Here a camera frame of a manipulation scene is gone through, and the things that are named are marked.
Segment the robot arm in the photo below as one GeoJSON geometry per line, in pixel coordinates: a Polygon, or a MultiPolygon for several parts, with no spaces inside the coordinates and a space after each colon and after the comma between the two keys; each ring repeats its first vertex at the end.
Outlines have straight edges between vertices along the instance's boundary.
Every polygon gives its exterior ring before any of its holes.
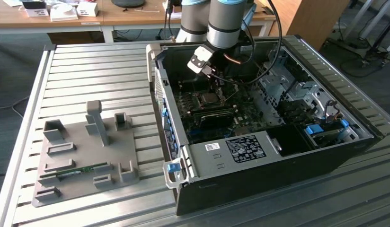
{"type": "Polygon", "coordinates": [[[178,42],[207,42],[197,49],[187,64],[199,73],[215,52],[226,52],[239,41],[241,30],[251,22],[257,5],[246,11],[246,0],[183,1],[182,30],[178,42]]]}

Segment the slotted metal table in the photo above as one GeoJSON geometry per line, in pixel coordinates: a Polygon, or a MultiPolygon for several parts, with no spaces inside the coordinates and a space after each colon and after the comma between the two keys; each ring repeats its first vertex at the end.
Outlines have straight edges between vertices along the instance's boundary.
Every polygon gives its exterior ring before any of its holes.
{"type": "MultiPolygon", "coordinates": [[[[287,41],[302,54],[318,54],[297,38],[287,41]]],[[[44,51],[0,194],[0,226],[390,226],[390,116],[330,65],[328,80],[388,137],[328,175],[219,208],[175,215],[147,81],[148,43],[59,45],[44,51]],[[103,117],[118,112],[132,117],[140,182],[35,208],[44,122],[86,121],[84,103],[98,99],[103,117]]]]}

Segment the circuit board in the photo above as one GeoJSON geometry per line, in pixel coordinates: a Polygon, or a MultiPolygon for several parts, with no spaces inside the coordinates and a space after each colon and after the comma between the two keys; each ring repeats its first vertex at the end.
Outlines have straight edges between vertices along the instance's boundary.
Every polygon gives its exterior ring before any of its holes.
{"type": "Polygon", "coordinates": [[[225,84],[215,89],[175,94],[190,144],[262,131],[267,124],[246,87],[225,84]]]}

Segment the label sticker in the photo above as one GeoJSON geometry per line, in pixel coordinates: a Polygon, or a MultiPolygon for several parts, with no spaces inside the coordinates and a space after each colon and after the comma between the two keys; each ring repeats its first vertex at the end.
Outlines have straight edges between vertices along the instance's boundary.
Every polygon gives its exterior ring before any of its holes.
{"type": "Polygon", "coordinates": [[[82,25],[99,25],[100,22],[82,22],[82,25]]]}
{"type": "Polygon", "coordinates": [[[221,149],[218,143],[206,144],[207,151],[221,149]]]}
{"type": "Polygon", "coordinates": [[[226,141],[233,159],[237,163],[266,157],[255,136],[246,136],[226,141]]]}

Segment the wooden desk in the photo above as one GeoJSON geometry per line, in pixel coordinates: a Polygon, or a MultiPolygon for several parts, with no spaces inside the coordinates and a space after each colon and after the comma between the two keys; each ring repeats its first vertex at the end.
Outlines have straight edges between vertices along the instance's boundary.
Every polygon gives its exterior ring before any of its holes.
{"type": "MultiPolygon", "coordinates": [[[[28,17],[19,7],[9,7],[0,0],[0,34],[55,33],[102,31],[107,43],[114,42],[115,30],[155,29],[164,27],[163,0],[146,0],[146,5],[135,9],[124,9],[112,4],[111,0],[98,0],[98,17],[79,17],[79,20],[51,22],[50,17],[28,17]]],[[[257,12],[251,22],[254,36],[267,36],[275,17],[257,12]]],[[[181,19],[171,20],[171,27],[181,27],[181,19]]]]}
{"type": "MultiPolygon", "coordinates": [[[[349,0],[273,0],[283,35],[301,35],[318,50],[330,35],[333,26],[346,8],[349,0]]],[[[278,36],[273,26],[270,35],[278,36]]]]}
{"type": "Polygon", "coordinates": [[[82,26],[87,23],[103,24],[103,0],[99,4],[99,15],[96,17],[79,17],[79,20],[51,22],[50,17],[28,17],[25,12],[19,11],[19,6],[11,7],[0,0],[0,28],[25,28],[25,27],[64,27],[82,26]]]}

